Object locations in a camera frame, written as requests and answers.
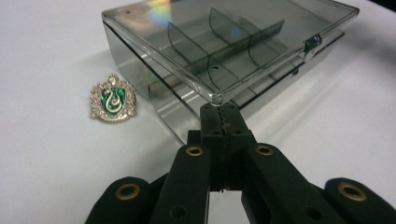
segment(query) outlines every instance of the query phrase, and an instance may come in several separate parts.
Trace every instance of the white table surface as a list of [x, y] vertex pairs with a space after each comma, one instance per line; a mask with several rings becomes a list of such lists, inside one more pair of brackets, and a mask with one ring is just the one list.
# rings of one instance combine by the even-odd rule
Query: white table surface
[[[180, 143], [137, 95], [137, 116], [90, 118], [118, 73], [101, 20], [132, 0], [0, 2], [0, 223], [83, 223], [113, 181], [166, 173]], [[358, 180], [396, 206], [396, 14], [363, 0], [325, 61], [243, 115], [312, 183]], [[239, 193], [211, 193], [209, 223], [247, 223]]]

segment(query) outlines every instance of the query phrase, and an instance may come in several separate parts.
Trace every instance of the silver crest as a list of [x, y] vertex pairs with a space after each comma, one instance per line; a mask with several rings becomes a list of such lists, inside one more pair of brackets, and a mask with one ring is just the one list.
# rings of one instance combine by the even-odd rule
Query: silver crest
[[134, 87], [114, 74], [93, 87], [91, 94], [92, 118], [120, 122], [136, 113]]

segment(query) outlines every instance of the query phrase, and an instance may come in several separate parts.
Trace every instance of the badge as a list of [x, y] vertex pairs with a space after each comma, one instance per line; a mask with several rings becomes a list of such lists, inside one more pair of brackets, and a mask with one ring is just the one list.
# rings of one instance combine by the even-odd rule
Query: badge
[[135, 114], [134, 87], [111, 75], [107, 82], [91, 90], [91, 117], [105, 122], [119, 122]]

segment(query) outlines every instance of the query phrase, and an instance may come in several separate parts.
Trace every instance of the white background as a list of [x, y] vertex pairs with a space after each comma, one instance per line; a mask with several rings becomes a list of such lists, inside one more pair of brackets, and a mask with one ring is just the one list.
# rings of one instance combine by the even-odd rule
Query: white background
[[[132, 0], [0, 2], [0, 223], [83, 223], [113, 181], [166, 173], [180, 143], [137, 95], [137, 116], [90, 118], [90, 90], [118, 73], [101, 20]], [[396, 206], [396, 14], [362, 0], [325, 61], [244, 111], [312, 183], [344, 176]], [[209, 223], [247, 223], [238, 193]]]

